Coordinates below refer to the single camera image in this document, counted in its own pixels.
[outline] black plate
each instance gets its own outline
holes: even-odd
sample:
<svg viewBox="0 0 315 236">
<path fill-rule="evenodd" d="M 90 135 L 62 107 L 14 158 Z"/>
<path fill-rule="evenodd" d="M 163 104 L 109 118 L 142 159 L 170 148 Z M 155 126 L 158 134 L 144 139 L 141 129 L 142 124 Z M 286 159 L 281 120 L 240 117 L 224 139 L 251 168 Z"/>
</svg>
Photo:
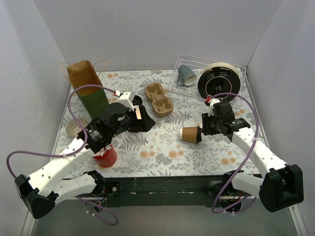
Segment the black plate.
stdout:
<svg viewBox="0 0 315 236">
<path fill-rule="evenodd" d="M 231 92 L 238 94 L 241 88 L 241 81 L 238 75 L 226 67 L 214 67 L 205 71 L 198 82 L 198 91 L 202 98 L 206 99 L 208 95 L 216 95 L 222 92 Z M 231 101 L 235 96 L 219 96 L 223 101 Z"/>
</svg>

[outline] red cup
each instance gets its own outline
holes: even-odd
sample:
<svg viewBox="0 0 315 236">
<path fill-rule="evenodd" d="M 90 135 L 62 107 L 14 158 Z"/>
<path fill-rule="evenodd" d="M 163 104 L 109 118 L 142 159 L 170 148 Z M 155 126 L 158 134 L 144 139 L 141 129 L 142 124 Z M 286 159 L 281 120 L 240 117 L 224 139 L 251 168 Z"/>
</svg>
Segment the red cup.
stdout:
<svg viewBox="0 0 315 236">
<path fill-rule="evenodd" d="M 100 167 L 106 168 L 115 164 L 117 161 L 117 153 L 113 145 L 110 145 L 110 149 L 103 155 L 94 156 L 93 158 Z"/>
</svg>

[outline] cardboard cup holder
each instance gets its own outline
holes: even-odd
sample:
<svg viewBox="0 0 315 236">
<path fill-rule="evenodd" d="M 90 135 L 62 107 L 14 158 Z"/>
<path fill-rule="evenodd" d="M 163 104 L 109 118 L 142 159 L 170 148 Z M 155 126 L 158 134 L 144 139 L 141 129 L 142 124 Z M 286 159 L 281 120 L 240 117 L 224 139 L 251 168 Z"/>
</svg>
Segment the cardboard cup holder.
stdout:
<svg viewBox="0 0 315 236">
<path fill-rule="evenodd" d="M 169 97 L 165 97 L 165 90 L 160 83 L 147 85 L 145 95 L 152 101 L 153 111 L 158 117 L 164 117 L 173 112 L 173 103 Z"/>
</svg>

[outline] clear plastic tray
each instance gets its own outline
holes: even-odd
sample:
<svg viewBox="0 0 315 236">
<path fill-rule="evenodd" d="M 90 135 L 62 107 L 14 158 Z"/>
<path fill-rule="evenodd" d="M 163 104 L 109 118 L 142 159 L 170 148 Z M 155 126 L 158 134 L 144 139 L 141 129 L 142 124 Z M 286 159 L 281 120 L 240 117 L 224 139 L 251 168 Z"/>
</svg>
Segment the clear plastic tray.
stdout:
<svg viewBox="0 0 315 236">
<path fill-rule="evenodd" d="M 177 100 L 179 102 L 184 102 L 186 104 L 190 104 L 195 106 L 201 110 L 204 110 L 204 99 L 200 96 L 198 91 L 198 81 L 200 76 L 203 73 L 203 70 L 206 66 L 215 63 L 218 61 L 209 60 L 204 58 L 193 57 L 185 54 L 180 54 L 177 58 L 177 62 L 174 68 L 174 72 L 172 74 L 171 81 L 168 85 L 168 90 L 170 97 L 173 100 Z M 178 68 L 181 65 L 187 65 L 192 71 L 197 75 L 197 80 L 191 86 L 180 87 L 177 84 L 178 80 Z M 244 87 L 245 87 L 245 75 L 246 75 L 246 67 L 233 65 L 239 71 L 241 88 L 239 91 L 239 95 L 243 95 Z M 231 106 L 234 108 L 241 108 L 243 100 L 239 97 L 235 97 L 232 101 L 230 101 Z"/>
</svg>

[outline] brown paper cup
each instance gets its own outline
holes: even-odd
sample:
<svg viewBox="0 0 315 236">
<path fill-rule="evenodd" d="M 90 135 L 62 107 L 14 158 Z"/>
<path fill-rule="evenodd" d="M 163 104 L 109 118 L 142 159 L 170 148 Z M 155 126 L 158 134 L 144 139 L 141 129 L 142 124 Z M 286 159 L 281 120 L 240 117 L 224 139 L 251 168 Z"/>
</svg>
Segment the brown paper cup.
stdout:
<svg viewBox="0 0 315 236">
<path fill-rule="evenodd" d="M 179 139 L 197 144 L 201 142 L 201 128 L 199 126 L 183 127 L 180 130 Z"/>
</svg>

